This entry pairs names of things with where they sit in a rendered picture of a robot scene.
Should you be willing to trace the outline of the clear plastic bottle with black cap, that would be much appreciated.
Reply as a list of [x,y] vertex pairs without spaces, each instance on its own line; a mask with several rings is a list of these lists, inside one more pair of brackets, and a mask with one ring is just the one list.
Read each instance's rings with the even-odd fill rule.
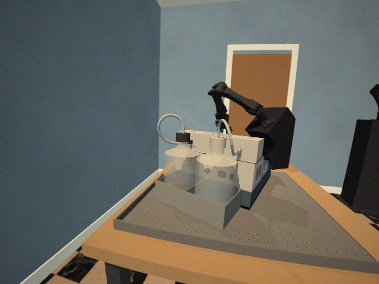
[[165,151],[165,183],[187,190],[195,185],[196,158],[200,152],[188,147],[190,133],[176,133],[177,147]]

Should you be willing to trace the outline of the clear plastic bottle with beige cap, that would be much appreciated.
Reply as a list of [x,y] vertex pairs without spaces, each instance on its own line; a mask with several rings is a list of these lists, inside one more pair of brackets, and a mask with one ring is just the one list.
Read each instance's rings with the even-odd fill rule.
[[235,195],[237,160],[224,154],[225,137],[210,137],[210,153],[196,158],[195,195],[226,205]]

